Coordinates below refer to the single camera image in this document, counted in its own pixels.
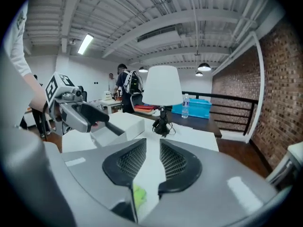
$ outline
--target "lamp shade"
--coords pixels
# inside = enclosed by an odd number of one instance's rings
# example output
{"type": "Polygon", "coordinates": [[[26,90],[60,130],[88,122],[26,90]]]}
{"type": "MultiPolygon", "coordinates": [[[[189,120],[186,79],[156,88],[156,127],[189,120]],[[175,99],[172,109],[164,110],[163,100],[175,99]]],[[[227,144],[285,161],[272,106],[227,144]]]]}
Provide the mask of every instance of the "lamp shade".
{"type": "Polygon", "coordinates": [[[202,77],[202,76],[203,76],[203,73],[201,73],[199,71],[196,73],[196,77],[202,77]]]}
{"type": "Polygon", "coordinates": [[[202,63],[199,65],[198,70],[199,71],[210,71],[211,68],[207,63],[202,63]]]}
{"type": "Polygon", "coordinates": [[[151,67],[147,75],[142,102],[156,106],[181,104],[183,96],[177,68],[151,67]]]}
{"type": "Polygon", "coordinates": [[[148,70],[146,68],[144,68],[143,66],[140,67],[139,72],[148,72],[148,70]]]}

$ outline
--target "metal railing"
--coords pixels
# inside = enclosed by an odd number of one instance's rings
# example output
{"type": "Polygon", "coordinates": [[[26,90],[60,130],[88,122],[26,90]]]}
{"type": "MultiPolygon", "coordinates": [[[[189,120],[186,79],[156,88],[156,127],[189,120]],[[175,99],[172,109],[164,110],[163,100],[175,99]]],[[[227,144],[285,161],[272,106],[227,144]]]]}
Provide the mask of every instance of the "metal railing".
{"type": "Polygon", "coordinates": [[[220,95],[220,94],[209,94],[209,93],[195,93],[195,92],[182,92],[182,94],[188,94],[189,96],[196,96],[196,99],[199,99],[200,96],[204,97],[211,97],[211,98],[220,98],[220,99],[226,99],[226,100],[234,100],[234,101],[239,101],[239,102],[245,102],[250,104],[250,108],[247,107],[237,107],[237,106],[230,106],[230,105],[221,105],[221,104],[212,104],[213,106],[218,106],[222,108],[231,108],[231,109],[238,109],[238,110],[244,110],[244,111],[249,111],[249,115],[243,115],[243,114],[233,114],[233,113],[222,113],[222,112],[215,112],[215,111],[210,111],[211,114],[218,114],[218,115],[224,115],[224,116],[230,116],[230,117],[238,117],[238,118],[243,118],[247,119],[246,122],[234,122],[234,121],[228,121],[228,120],[214,120],[216,122],[221,122],[221,123],[229,123],[229,124],[236,124],[236,125],[245,125],[244,130],[239,130],[239,129],[229,129],[229,128],[223,128],[219,127],[220,130],[229,130],[229,131],[237,131],[237,132],[243,132],[243,135],[246,135],[250,122],[253,116],[254,112],[254,107],[255,105],[258,104],[258,100],[253,100],[249,98],[242,98],[242,97],[236,97],[236,96],[227,96],[227,95],[220,95]]]}

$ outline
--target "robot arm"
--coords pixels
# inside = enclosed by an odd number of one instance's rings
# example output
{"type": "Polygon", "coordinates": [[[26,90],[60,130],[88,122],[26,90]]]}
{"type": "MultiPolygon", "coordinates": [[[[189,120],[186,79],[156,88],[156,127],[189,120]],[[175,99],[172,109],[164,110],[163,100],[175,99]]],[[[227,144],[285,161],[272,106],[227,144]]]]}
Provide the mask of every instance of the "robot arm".
{"type": "Polygon", "coordinates": [[[49,115],[55,122],[54,133],[64,135],[71,129],[90,132],[96,122],[108,122],[109,116],[100,109],[83,101],[81,90],[71,80],[55,72],[46,89],[49,115]]]}

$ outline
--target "plastic bottle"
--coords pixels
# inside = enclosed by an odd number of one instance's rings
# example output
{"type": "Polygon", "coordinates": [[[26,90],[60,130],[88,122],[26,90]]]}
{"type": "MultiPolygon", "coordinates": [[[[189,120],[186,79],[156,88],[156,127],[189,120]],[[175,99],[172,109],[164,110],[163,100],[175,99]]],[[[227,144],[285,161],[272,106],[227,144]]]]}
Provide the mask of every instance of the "plastic bottle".
{"type": "Polygon", "coordinates": [[[183,106],[182,106],[182,118],[188,118],[188,108],[189,108],[189,97],[188,94],[185,94],[185,98],[183,99],[183,106]]]}

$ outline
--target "ceiling light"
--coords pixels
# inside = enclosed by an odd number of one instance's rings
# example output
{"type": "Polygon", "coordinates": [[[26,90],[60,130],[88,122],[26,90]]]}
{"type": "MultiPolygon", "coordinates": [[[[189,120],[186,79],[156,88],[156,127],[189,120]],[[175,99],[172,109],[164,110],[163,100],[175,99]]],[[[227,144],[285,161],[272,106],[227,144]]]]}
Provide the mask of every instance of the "ceiling light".
{"type": "Polygon", "coordinates": [[[211,68],[207,63],[202,63],[199,65],[198,70],[199,71],[210,71],[211,68]]]}
{"type": "Polygon", "coordinates": [[[87,34],[78,50],[78,53],[83,55],[86,48],[88,47],[88,45],[90,44],[90,42],[93,40],[94,36],[87,34]]]}
{"type": "Polygon", "coordinates": [[[203,76],[203,73],[201,73],[199,71],[196,73],[196,77],[202,77],[202,76],[203,76]]]}
{"type": "Polygon", "coordinates": [[[139,72],[148,72],[147,69],[145,69],[143,66],[140,67],[139,72]]]}

